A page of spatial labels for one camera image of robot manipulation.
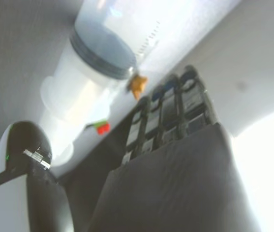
white wall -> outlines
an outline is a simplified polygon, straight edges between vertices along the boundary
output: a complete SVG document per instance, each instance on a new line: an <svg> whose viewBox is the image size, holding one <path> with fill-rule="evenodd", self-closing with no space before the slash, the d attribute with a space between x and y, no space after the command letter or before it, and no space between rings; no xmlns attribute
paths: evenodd
<svg viewBox="0 0 274 232"><path fill-rule="evenodd" d="M176 68L193 64L238 135L274 112L274 0L244 0Z"/></svg>

bright light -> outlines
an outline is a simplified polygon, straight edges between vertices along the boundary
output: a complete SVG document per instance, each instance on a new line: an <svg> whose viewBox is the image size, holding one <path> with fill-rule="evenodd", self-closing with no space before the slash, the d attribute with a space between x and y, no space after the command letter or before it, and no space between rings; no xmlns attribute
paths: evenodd
<svg viewBox="0 0 274 232"><path fill-rule="evenodd" d="M235 139L234 155L263 232L274 232L274 114Z"/></svg>

black rubber plunger seal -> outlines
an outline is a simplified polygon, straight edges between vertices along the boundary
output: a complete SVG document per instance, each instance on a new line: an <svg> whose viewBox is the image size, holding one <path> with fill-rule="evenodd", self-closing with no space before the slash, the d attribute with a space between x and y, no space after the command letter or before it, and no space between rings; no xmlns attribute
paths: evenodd
<svg viewBox="0 0 274 232"><path fill-rule="evenodd" d="M77 54L98 72L118 80L129 79L137 69L136 57L115 33L98 23L84 23L86 34L74 29L70 38Z"/></svg>

